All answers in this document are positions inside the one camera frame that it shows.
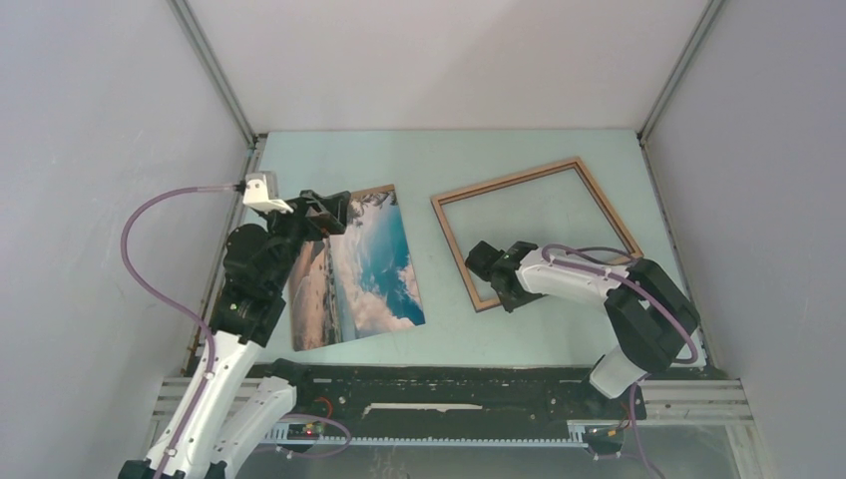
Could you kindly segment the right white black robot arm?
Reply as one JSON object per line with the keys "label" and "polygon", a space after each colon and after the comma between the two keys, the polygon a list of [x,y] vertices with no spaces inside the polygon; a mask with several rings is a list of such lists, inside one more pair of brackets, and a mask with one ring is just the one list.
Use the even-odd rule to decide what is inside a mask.
{"label": "right white black robot arm", "polygon": [[605,417],[632,385],[673,365],[700,359],[694,339],[700,316],[687,296],[655,261],[622,251],[621,262],[596,256],[596,246],[517,241],[508,249],[478,242],[464,261],[487,282],[503,308],[545,296],[598,308],[609,319],[617,346],[593,366],[580,391],[584,410]]}

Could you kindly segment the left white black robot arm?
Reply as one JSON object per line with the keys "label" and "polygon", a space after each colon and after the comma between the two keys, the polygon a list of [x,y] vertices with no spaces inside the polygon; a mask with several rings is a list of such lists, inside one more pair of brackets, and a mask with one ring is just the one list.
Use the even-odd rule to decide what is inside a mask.
{"label": "left white black robot arm", "polygon": [[[173,197],[239,192],[242,202],[265,221],[230,232],[223,259],[224,284],[211,319],[149,284],[129,256],[130,232],[140,216]],[[257,392],[236,414],[229,412],[237,391],[265,349],[286,305],[282,292],[308,242],[345,232],[351,193],[321,196],[303,190],[290,200],[273,197],[246,180],[238,185],[186,187],[141,204],[127,219],[121,255],[131,277],[147,292],[188,316],[206,345],[189,386],[160,438],[140,460],[128,460],[122,478],[234,478],[261,438],[286,414],[303,415],[315,402],[307,368],[280,359]]]}

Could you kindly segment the landscape photo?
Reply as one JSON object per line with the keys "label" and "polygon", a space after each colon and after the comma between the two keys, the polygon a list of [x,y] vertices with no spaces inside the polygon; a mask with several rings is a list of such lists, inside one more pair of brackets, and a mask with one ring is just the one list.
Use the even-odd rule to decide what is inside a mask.
{"label": "landscape photo", "polygon": [[394,186],[352,194],[345,233],[303,247],[286,300],[295,351],[425,324]]}

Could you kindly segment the wooden picture frame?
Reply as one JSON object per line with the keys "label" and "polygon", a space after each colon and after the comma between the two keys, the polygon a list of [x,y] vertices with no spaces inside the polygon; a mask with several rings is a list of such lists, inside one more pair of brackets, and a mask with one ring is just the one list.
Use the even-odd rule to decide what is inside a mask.
{"label": "wooden picture frame", "polygon": [[465,265],[480,241],[506,250],[523,240],[587,247],[620,264],[643,255],[635,236],[579,157],[556,161],[431,198],[437,221],[477,312],[498,307],[492,287]]}

